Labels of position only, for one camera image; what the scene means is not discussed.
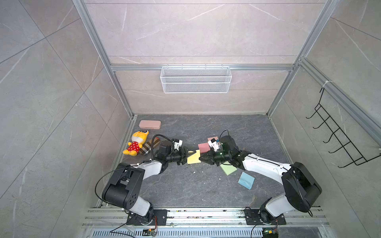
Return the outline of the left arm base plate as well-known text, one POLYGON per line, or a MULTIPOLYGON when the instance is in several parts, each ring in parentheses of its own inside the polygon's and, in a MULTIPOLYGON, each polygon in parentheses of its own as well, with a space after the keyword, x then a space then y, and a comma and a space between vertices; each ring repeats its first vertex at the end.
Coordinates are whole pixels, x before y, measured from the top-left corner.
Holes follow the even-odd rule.
POLYGON ((168 214, 168 210, 165 210, 165 209, 149 210, 145 216, 132 213, 129 215, 127 219, 127 225, 165 226, 167 222, 167 214, 168 214))

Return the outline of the salmon pink memo pad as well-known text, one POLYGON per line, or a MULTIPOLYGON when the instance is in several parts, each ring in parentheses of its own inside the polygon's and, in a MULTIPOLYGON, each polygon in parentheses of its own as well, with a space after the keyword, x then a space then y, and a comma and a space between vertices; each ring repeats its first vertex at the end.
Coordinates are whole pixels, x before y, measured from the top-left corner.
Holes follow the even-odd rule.
POLYGON ((210 140, 212 140, 212 139, 219 140, 217 136, 214 136, 214 137, 209 137, 209 138, 207 139, 207 141, 210 141, 210 140))

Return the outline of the hot pink memo pad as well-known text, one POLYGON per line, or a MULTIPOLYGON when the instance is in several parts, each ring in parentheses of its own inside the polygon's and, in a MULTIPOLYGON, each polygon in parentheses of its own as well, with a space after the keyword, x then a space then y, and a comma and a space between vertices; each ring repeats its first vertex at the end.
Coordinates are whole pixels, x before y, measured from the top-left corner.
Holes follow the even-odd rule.
POLYGON ((202 143, 202 144, 198 145, 198 149, 199 149, 200 154, 203 154, 203 153, 210 151, 210 146, 208 143, 202 143))

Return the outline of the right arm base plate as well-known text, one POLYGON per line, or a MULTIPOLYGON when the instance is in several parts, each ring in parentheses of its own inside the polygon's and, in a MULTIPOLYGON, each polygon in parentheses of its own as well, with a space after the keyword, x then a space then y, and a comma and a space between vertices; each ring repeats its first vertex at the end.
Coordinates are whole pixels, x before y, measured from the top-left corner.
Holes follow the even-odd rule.
POLYGON ((247 225, 286 225, 283 214, 273 217, 260 209, 245 208, 243 210, 247 225))

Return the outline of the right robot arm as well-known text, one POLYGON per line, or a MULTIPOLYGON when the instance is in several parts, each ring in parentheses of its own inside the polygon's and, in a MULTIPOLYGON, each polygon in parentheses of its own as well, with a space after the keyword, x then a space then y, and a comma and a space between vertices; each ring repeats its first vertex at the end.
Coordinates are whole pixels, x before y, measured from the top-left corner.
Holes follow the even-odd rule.
POLYGON ((283 194, 268 199, 260 207, 258 214, 262 223, 270 224, 293 210, 312 215, 311 207, 322 188, 305 165, 279 163, 240 150, 230 135, 220 137, 219 142, 213 139, 208 144, 211 149, 201 154, 200 161, 217 166, 228 162, 235 168, 261 174, 283 185, 283 194))

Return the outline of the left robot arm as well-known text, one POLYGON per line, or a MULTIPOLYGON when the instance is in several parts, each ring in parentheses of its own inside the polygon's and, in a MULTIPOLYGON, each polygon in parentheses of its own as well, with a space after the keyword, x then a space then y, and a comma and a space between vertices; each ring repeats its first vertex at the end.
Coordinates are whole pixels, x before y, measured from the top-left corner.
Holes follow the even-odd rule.
POLYGON ((153 205, 140 196, 143 180, 163 173, 170 163, 184 165, 194 154, 182 140, 156 134, 151 141, 151 159, 136 165, 120 163, 109 172, 111 176, 98 198, 150 221, 153 205))

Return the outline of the green memo pad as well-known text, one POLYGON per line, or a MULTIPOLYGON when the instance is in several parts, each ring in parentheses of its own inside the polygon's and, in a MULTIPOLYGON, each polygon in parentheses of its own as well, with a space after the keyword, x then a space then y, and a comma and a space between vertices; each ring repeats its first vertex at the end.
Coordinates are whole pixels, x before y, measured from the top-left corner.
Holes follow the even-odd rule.
POLYGON ((237 171, 237 168, 232 165, 220 165, 220 167, 227 176, 237 171))

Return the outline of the yellow memo pad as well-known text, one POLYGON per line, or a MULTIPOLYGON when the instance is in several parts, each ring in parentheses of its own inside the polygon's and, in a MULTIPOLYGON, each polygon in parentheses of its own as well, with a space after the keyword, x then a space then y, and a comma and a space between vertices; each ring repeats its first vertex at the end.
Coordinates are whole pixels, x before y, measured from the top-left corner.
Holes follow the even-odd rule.
POLYGON ((200 163, 200 150, 196 150, 192 155, 190 155, 187 158, 187 163, 188 164, 197 164, 200 163))

